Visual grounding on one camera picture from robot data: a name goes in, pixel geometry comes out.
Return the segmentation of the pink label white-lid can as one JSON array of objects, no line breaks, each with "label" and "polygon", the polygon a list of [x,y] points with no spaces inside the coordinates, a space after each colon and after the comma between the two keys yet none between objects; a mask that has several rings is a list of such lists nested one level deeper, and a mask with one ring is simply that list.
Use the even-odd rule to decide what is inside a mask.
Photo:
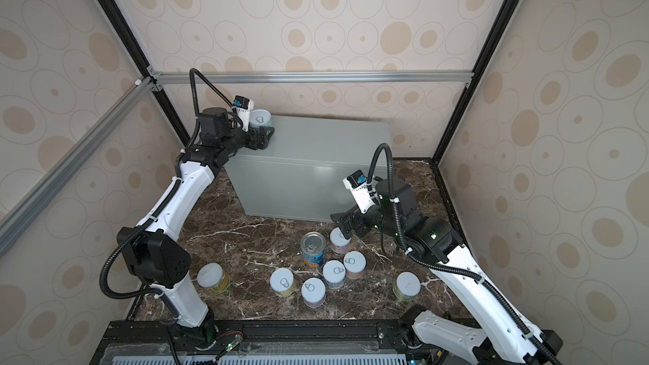
[{"label": "pink label white-lid can", "polygon": [[318,308],[326,300],[326,285],[321,279],[311,277],[303,283],[301,294],[308,307],[312,309]]}]

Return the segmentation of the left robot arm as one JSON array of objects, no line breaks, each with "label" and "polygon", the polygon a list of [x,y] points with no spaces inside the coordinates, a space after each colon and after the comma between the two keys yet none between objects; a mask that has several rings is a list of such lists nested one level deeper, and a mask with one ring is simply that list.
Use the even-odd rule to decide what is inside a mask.
[{"label": "left robot arm", "polygon": [[201,327],[209,309],[189,276],[191,258],[177,242],[189,213],[226,163],[243,148],[264,150],[275,129],[269,112],[211,107],[199,113],[196,137],[181,151],[172,182],[135,227],[118,234],[115,256],[142,283],[137,295],[163,299],[177,324]]}]

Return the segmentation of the teal label white-lid can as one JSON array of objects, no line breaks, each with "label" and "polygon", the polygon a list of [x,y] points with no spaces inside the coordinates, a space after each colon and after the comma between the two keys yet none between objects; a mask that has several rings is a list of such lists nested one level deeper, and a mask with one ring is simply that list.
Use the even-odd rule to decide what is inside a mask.
[{"label": "teal label white-lid can", "polygon": [[272,115],[265,109],[255,109],[250,113],[248,125],[254,129],[272,127]]}]

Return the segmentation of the green orange label can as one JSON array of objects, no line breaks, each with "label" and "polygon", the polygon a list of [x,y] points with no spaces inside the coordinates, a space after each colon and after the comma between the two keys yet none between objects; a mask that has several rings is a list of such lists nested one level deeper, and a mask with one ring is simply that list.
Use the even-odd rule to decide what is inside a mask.
[{"label": "green orange label can", "polygon": [[410,302],[421,292],[421,282],[412,272],[402,272],[393,285],[395,297],[402,302]]}]

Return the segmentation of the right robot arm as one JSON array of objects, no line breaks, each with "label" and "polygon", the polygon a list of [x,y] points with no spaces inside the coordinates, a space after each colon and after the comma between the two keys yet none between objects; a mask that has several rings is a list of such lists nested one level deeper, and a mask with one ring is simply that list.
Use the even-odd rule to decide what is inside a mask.
[{"label": "right robot arm", "polygon": [[370,185],[361,172],[342,183],[355,205],[331,219],[344,237],[362,238],[376,230],[394,238],[409,260],[429,269],[456,294],[478,324],[473,328],[412,309],[403,319],[418,344],[437,346],[471,364],[558,363],[561,338],[514,307],[448,222],[422,214],[409,184],[398,178]]}]

